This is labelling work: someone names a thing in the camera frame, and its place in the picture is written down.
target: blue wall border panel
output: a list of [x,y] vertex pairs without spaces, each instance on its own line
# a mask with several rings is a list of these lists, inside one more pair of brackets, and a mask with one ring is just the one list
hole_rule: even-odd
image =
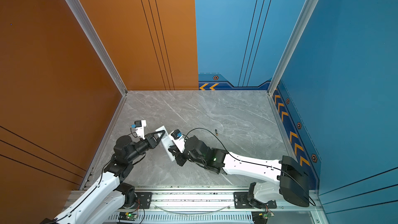
[[[309,174],[310,189],[317,190],[319,188],[321,160],[310,141],[304,125],[298,118],[299,115],[293,103],[290,101],[289,95],[282,82],[278,85],[272,98],[278,110],[279,117],[282,120],[287,137],[291,142],[292,149],[296,154],[297,161]],[[297,128],[298,122],[302,124],[301,129]],[[312,155],[316,156],[316,162],[312,160]]]
[[234,87],[219,73],[200,73],[199,90],[267,90],[271,80],[258,87]]

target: black line stripe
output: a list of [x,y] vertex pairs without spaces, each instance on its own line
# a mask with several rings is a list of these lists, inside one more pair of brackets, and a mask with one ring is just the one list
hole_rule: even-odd
[[52,164],[53,166],[56,166],[56,167],[58,167],[58,168],[61,168],[61,169],[63,169],[63,170],[66,170],[67,172],[70,172],[70,173],[72,173],[72,174],[74,174],[74,175],[77,175],[77,176],[83,178],[82,176],[80,176],[80,175],[78,175],[78,174],[75,174],[75,173],[73,173],[73,172],[71,172],[71,171],[68,171],[67,169],[64,169],[64,168],[62,168],[62,167],[60,167],[60,166],[58,166],[58,165],[56,165],[56,164],[53,164],[52,162],[49,162],[49,161],[47,161],[47,160],[45,160],[45,159],[43,159],[43,158],[41,158],[41,157],[38,157],[38,156],[36,156],[36,155],[33,155],[32,153],[27,152],[27,151],[25,151],[25,150],[23,150],[23,149],[21,149],[21,148],[18,148],[18,147],[16,147],[16,146],[13,146],[12,144],[7,143],[6,141],[3,141],[3,140],[1,140],[1,139],[0,139],[0,141],[3,142],[3,143],[5,143],[5,144],[8,144],[9,146],[12,146],[12,147],[18,149],[18,150],[21,150],[21,151],[23,151],[23,152],[26,152],[26,153],[28,153],[29,155],[32,155],[32,156],[34,156],[34,157],[37,157],[37,158],[39,158],[39,159],[41,159],[41,160],[43,160],[43,161],[45,161],[45,162],[48,162],[48,163]]
[[369,179],[369,178],[372,178],[372,177],[379,176],[379,175],[381,175],[381,174],[384,174],[384,173],[387,173],[387,172],[393,171],[393,170],[395,170],[395,169],[398,169],[398,167],[395,167],[395,168],[393,168],[393,169],[386,170],[385,172],[381,172],[381,173],[379,173],[379,174],[375,174],[375,175],[373,175],[373,176],[371,176],[371,177],[367,177],[367,178],[365,178],[365,179],[362,179],[362,180],[359,180],[359,181],[356,181],[356,182],[353,182],[353,183],[347,184],[347,185],[345,185],[345,186],[341,186],[341,187],[339,187],[339,188],[337,188],[337,189],[333,189],[333,190],[331,190],[331,191],[328,191],[328,192],[322,193],[322,194],[320,194],[320,195],[324,195],[324,194],[330,193],[330,192],[332,192],[332,191],[335,191],[335,190],[338,190],[338,189],[342,189],[342,188],[344,188],[344,187],[347,187],[347,186],[353,185],[353,184],[355,184],[355,183],[362,182],[362,181],[364,181],[364,180],[367,180],[367,179]]
[[161,54],[161,56],[162,56],[164,71],[166,72],[167,83],[169,84],[169,88],[171,89],[171,87],[170,87],[170,81],[169,81],[169,76],[167,75],[166,64],[165,64],[164,58],[163,58],[162,47],[160,46],[159,35],[158,35],[158,31],[156,30],[155,19],[153,18],[152,7],[151,7],[151,5],[150,5],[150,1],[149,1],[149,0],[148,0],[148,4],[149,4],[150,13],[151,13],[151,15],[152,15],[153,26],[155,27],[156,37],[158,38],[158,44],[159,44],[160,54]]
[[246,43],[245,54],[243,55],[243,62],[242,62],[242,68],[240,69],[238,87],[239,87],[239,84],[240,84],[240,78],[242,77],[243,64],[245,63],[246,51],[247,51],[247,49],[248,49],[249,38],[250,38],[250,33],[251,33],[251,26],[253,25],[253,19],[254,19],[254,13],[256,12],[257,1],[258,1],[258,0],[256,0],[256,4],[254,5],[253,17],[251,18],[249,36],[248,36],[248,41],[247,41],[247,43]]
[[348,210],[353,210],[353,209],[358,209],[358,208],[366,208],[366,207],[371,207],[371,206],[383,205],[383,204],[392,203],[392,202],[398,202],[398,200],[389,201],[389,202],[382,202],[382,203],[376,203],[376,204],[367,205],[367,206],[362,206],[362,207],[356,207],[356,208],[349,208],[349,209],[344,209],[344,210],[340,210],[340,211],[329,212],[329,213],[325,213],[325,214],[333,214],[333,213],[338,213],[338,212],[343,212],[343,211],[348,211]]
[[162,22],[160,21],[158,3],[156,2],[156,0],[155,0],[155,4],[156,4],[156,10],[158,11],[158,17],[159,17],[159,23],[160,23],[160,30],[162,31],[163,43],[164,43],[164,48],[165,48],[165,50],[166,50],[167,62],[169,63],[170,76],[171,76],[171,78],[172,78],[173,89],[175,90],[176,88],[174,87],[174,80],[173,80],[172,68],[170,67],[169,55],[168,55],[168,53],[167,53],[166,41],[164,40],[164,33],[163,33],[163,28],[162,28]]
[[[365,193],[353,195],[352,197],[357,197],[357,196],[360,196],[360,195],[365,195],[365,194],[368,194],[368,193],[371,193],[371,192],[376,192],[376,191],[379,191],[379,190],[388,189],[388,188],[392,188],[392,187],[395,187],[395,186],[398,186],[398,184],[394,184],[394,185],[391,185],[391,186],[388,186],[388,187],[384,187],[384,188],[380,188],[380,189],[375,189],[375,190],[368,191],[368,192],[365,192]],[[326,204],[329,204],[329,203],[342,201],[342,200],[345,200],[345,199],[348,199],[348,198],[352,198],[352,197],[346,197],[346,198],[343,198],[343,199],[340,199],[340,200],[335,200],[335,201],[332,201],[332,202],[322,203],[322,205],[326,205]]]
[[145,19],[147,20],[148,30],[149,30],[150,38],[152,39],[152,45],[153,45],[153,49],[155,50],[156,59],[158,60],[159,71],[160,71],[160,75],[162,76],[163,86],[164,86],[164,89],[166,90],[166,84],[164,83],[164,78],[163,78],[162,70],[160,68],[158,54],[156,53],[155,43],[153,42],[152,33],[150,32],[149,22],[148,22],[147,14],[145,13],[144,3],[142,2],[142,0],[141,0],[141,4],[142,4],[142,9],[144,10]]
[[68,162],[68,163],[70,163],[70,164],[76,166],[77,168],[82,169],[82,170],[84,170],[84,171],[86,172],[85,169],[83,169],[83,168],[77,166],[77,165],[74,164],[74,163],[69,162],[68,160],[66,160],[66,159],[64,159],[64,158],[62,158],[62,157],[60,157],[60,156],[55,155],[54,153],[50,152],[49,150],[46,150],[46,149],[44,149],[43,147],[38,146],[37,144],[35,144],[35,143],[33,143],[33,142],[30,142],[29,140],[27,140],[26,138],[21,137],[20,135],[16,134],[15,132],[12,132],[12,131],[10,131],[10,130],[8,130],[8,129],[2,127],[2,126],[0,126],[0,127],[3,128],[4,130],[6,130],[7,132],[11,132],[11,133],[14,134],[15,136],[18,136],[18,137],[22,138],[23,140],[25,140],[25,141],[31,143],[32,145],[37,146],[37,147],[39,147],[39,148],[45,150],[46,152],[49,152],[49,153],[53,154],[54,156],[56,156],[56,157],[58,157],[58,158],[61,158],[62,160],[66,161],[66,162]]
[[256,49],[256,54],[254,55],[253,63],[251,64],[250,74],[249,74],[249,78],[248,78],[248,82],[247,82],[247,84],[246,84],[246,87],[249,85],[249,80],[250,80],[251,72],[252,72],[252,70],[253,70],[254,61],[256,60],[257,51],[258,51],[258,46],[260,46],[261,36],[263,35],[263,30],[264,30],[264,26],[265,26],[265,24],[266,24],[266,20],[267,20],[267,16],[268,16],[269,7],[270,7],[270,5],[271,5],[271,1],[272,1],[272,0],[269,0],[268,9],[267,9],[267,13],[266,13],[266,18],[264,19],[263,29],[261,30],[260,39],[258,40],[257,49]]
[[258,30],[258,24],[260,23],[261,14],[262,14],[262,12],[263,12],[263,7],[264,7],[264,2],[265,2],[265,1],[266,1],[266,0],[263,0],[263,4],[262,4],[262,6],[261,6],[261,11],[260,11],[260,16],[258,17],[256,32],[255,32],[255,34],[254,34],[253,43],[251,44],[251,50],[250,50],[250,55],[249,55],[249,60],[248,60],[248,66],[246,67],[246,72],[245,72],[245,77],[243,78],[242,87],[244,87],[244,84],[245,84],[246,74],[247,74],[247,72],[248,72],[248,68],[249,68],[249,64],[250,64],[250,57],[251,57],[251,53],[253,52],[254,42],[256,41],[256,35],[257,35],[257,30]]
[[[10,157],[4,156],[4,155],[2,155],[2,154],[0,154],[0,156],[2,156],[2,157],[5,157],[5,158],[8,158],[8,159],[10,159],[10,160],[12,160],[12,161],[14,161],[14,162],[17,162],[17,163],[20,163],[20,164],[26,165],[27,167],[31,167],[31,168],[37,169],[37,170],[39,170],[39,171],[41,171],[41,172],[44,172],[44,173],[47,173],[47,174],[49,174],[49,175],[53,175],[53,176],[55,176],[55,177],[58,177],[57,175],[54,175],[54,174],[51,174],[51,173],[45,172],[45,171],[43,171],[43,170],[41,170],[41,169],[38,169],[38,168],[36,168],[36,167],[33,167],[33,166],[30,166],[30,165],[27,165],[26,163],[23,163],[23,162],[17,161],[17,160],[15,160],[15,159],[12,159],[12,158],[10,158]],[[74,183],[74,184],[76,184],[76,185],[80,186],[80,184],[77,184],[77,183],[75,183],[75,182],[69,181],[69,180],[67,180],[67,179],[65,179],[65,178],[62,178],[62,177],[58,177],[58,178],[60,178],[60,179],[62,179],[62,180],[65,180],[65,181],[68,181],[68,182],[70,182],[70,183]]]

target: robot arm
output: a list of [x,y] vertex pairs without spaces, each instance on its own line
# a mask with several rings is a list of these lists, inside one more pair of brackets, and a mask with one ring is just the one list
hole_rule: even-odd
[[164,130],[144,135],[145,121],[136,121],[138,142],[130,136],[121,136],[113,147],[114,154],[98,180],[70,207],[56,216],[55,221],[45,219],[46,223],[57,224],[100,224],[123,205],[132,205],[137,196],[134,186],[123,183],[133,169],[132,163],[146,151],[154,149],[166,133]]
[[309,206],[308,174],[291,157],[283,156],[281,161],[243,157],[210,148],[196,136],[184,139],[178,129],[169,138],[175,145],[168,151],[180,166],[190,161],[212,173],[224,171],[230,175],[245,175],[266,181],[250,185],[248,201],[252,207],[265,208],[268,201],[277,199],[285,199],[301,207]]

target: marble floor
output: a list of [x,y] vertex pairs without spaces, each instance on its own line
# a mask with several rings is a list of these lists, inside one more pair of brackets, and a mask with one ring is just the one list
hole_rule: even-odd
[[[110,160],[118,137],[130,133],[136,120],[146,120],[145,133],[165,126],[168,132],[183,134],[196,127],[214,132],[230,152],[259,159],[281,159],[286,146],[276,124],[265,91],[129,91],[99,163],[93,171],[98,178]],[[222,148],[210,133],[194,130],[209,147]],[[147,152],[134,166],[126,183],[153,185],[245,185],[261,182],[241,175],[214,175],[194,163],[183,167],[171,162],[162,144]]]

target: aluminum frame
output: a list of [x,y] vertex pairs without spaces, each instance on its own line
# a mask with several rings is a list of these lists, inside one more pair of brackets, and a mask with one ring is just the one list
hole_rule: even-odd
[[[255,208],[236,209],[234,206],[234,192],[247,191],[248,187],[234,187],[234,186],[187,186],[187,187],[170,187],[170,186],[155,186],[155,187],[136,187],[136,192],[152,192],[151,207],[145,211],[147,216],[151,216],[150,220],[145,219],[142,223],[216,223],[226,222],[225,219],[210,220],[206,218],[209,215],[234,216],[240,214],[251,215],[252,211],[260,211]],[[67,205],[69,207],[76,199],[78,199],[85,191],[73,191],[69,197]],[[310,212],[314,223],[328,224],[328,220],[322,208],[321,202],[318,199],[316,191],[310,191],[311,198],[314,199],[316,206],[307,208],[295,206],[285,200],[276,200],[277,208],[272,209],[273,212]],[[126,212],[126,209],[119,209],[109,216],[105,223],[117,222],[117,217],[120,212]],[[191,216],[181,217],[171,212],[190,213]],[[136,221],[123,221],[124,223],[135,223]],[[228,223],[253,223],[251,217],[249,218],[232,218],[227,219]]]
[[65,0],[122,95],[127,88],[79,0]]
[[290,157],[293,157],[293,159],[297,162],[296,154],[295,154],[295,152],[294,152],[294,150],[293,150],[293,148],[292,148],[292,146],[290,144],[289,137],[286,134],[285,127],[283,126],[282,120],[279,117],[278,109],[276,108],[276,106],[274,104],[272,96],[268,95],[267,98],[268,98],[269,104],[271,105],[272,112],[274,113],[275,121],[276,121],[276,124],[278,125],[279,132],[281,133],[283,143],[286,146],[287,154]]
[[305,0],[300,15],[298,16],[296,25],[285,47],[285,51],[282,54],[281,60],[279,61],[275,73],[272,77],[271,83],[269,84],[268,95],[273,94],[273,92],[276,89],[276,86],[281,80],[283,72],[285,72],[287,64],[289,63],[290,58],[292,57],[293,52],[296,49],[296,46],[301,38],[301,35],[304,32],[304,29],[307,26],[307,23],[310,20],[312,12],[314,11],[317,3],[318,0]]
[[83,178],[82,184],[79,187],[79,190],[83,190],[84,187],[86,186],[87,180],[90,177],[91,172],[95,169],[95,167],[98,164],[98,160],[100,159],[100,156],[109,140],[109,137],[111,136],[113,127],[115,127],[116,121],[122,111],[122,108],[124,106],[124,103],[126,102],[127,96],[122,95],[122,98],[120,99],[119,104],[117,105],[116,111],[113,114],[113,117],[111,119],[111,122],[109,123],[108,128],[106,129],[106,132],[104,136],[102,137],[101,143],[99,144],[96,154],[94,155],[93,160],[91,161],[90,167],[88,167],[88,170],[86,172],[86,175]]

